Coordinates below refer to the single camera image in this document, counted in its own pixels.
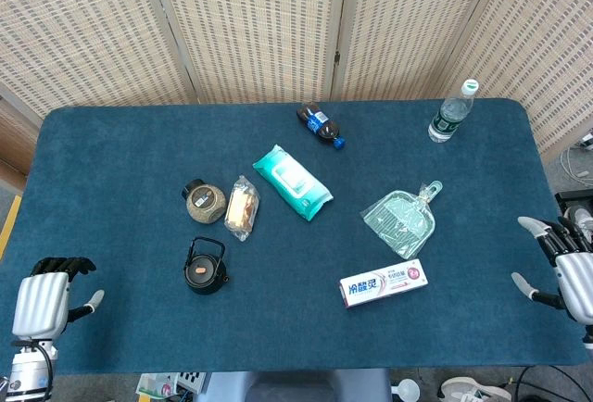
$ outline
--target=white cup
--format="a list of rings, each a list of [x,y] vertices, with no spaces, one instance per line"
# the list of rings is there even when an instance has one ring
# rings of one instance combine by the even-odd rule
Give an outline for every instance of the white cup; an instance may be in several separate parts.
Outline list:
[[[391,387],[391,394],[398,395],[404,402],[418,402],[420,387],[412,379],[404,379],[398,386]]]

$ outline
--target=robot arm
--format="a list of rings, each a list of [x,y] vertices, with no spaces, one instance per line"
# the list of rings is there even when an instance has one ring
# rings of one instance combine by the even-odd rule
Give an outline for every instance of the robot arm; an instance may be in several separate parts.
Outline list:
[[[57,350],[53,343],[69,322],[96,311],[104,292],[99,290],[78,308],[69,310],[70,283],[96,267],[88,258],[44,258],[22,280],[12,333],[21,348],[12,361],[6,402],[51,398]]]
[[[519,217],[518,221],[539,242],[558,279],[559,293],[546,294],[532,287],[518,272],[511,277],[530,300],[556,309],[586,326],[585,348],[593,360],[593,249],[569,220],[558,223]]]

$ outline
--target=dustpan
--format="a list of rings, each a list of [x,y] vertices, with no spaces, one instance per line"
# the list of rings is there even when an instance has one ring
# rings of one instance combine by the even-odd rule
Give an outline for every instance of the dustpan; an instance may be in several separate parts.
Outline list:
[[[441,189],[441,182],[431,182],[418,195],[393,191],[361,215],[392,250],[405,259],[415,258],[435,231],[435,217],[428,203]]]

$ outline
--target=white box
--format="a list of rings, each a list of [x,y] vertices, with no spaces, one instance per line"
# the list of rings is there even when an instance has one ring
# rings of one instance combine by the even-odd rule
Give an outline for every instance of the white box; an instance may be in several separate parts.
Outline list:
[[[405,293],[428,284],[419,259],[405,261],[379,270],[363,272],[340,280],[340,292],[346,308],[377,298]]]

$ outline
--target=table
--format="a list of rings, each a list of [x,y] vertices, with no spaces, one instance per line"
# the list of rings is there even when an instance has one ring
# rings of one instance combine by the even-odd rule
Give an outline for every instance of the table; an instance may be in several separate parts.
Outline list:
[[[70,306],[105,289],[101,308],[58,339],[58,372],[275,371],[569,364],[582,327],[530,303],[515,270],[553,291],[552,271],[520,215],[553,219],[527,117],[507,99],[475,101],[446,144],[427,126],[440,101],[322,104],[346,147],[325,145],[296,104],[65,107],[39,136],[18,220],[0,265],[0,371],[13,348],[19,282],[46,256],[91,258]],[[279,144],[334,195],[306,222],[251,167]],[[228,194],[246,175],[261,195],[239,242],[222,220],[190,219],[196,177]],[[440,180],[436,230],[420,254],[429,284],[345,309],[339,279],[399,262],[360,217],[388,192]],[[227,245],[231,280],[214,295],[183,281],[197,235]]]

